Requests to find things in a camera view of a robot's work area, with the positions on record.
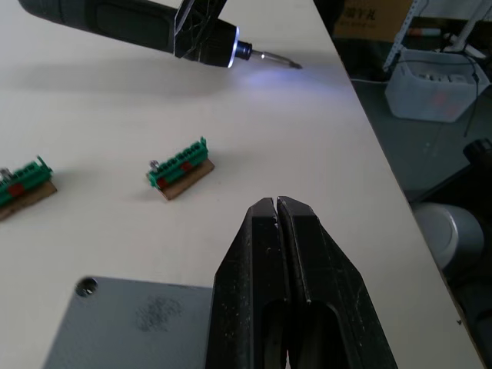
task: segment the metal plate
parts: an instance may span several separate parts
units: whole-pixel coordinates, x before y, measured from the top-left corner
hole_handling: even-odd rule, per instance
[[[92,293],[76,288],[45,369],[203,366],[210,288],[93,279]]]

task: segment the floor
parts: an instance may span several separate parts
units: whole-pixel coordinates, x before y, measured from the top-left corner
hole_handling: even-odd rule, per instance
[[[386,154],[391,169],[412,200],[468,164],[463,148],[478,138],[492,141],[492,98],[485,91],[477,107],[468,136],[465,127],[471,108],[454,123],[436,123],[396,118],[384,97],[386,85],[353,82],[355,91]]]

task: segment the green terminal block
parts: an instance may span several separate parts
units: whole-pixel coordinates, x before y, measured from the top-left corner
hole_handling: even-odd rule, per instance
[[[14,198],[45,183],[52,177],[52,169],[38,156],[39,163],[32,161],[13,174],[8,169],[0,169],[0,206]]]
[[[196,141],[189,148],[167,161],[160,164],[152,161],[152,169],[147,173],[147,178],[152,187],[157,189],[166,188],[207,159],[207,141],[202,137],[200,141]]]

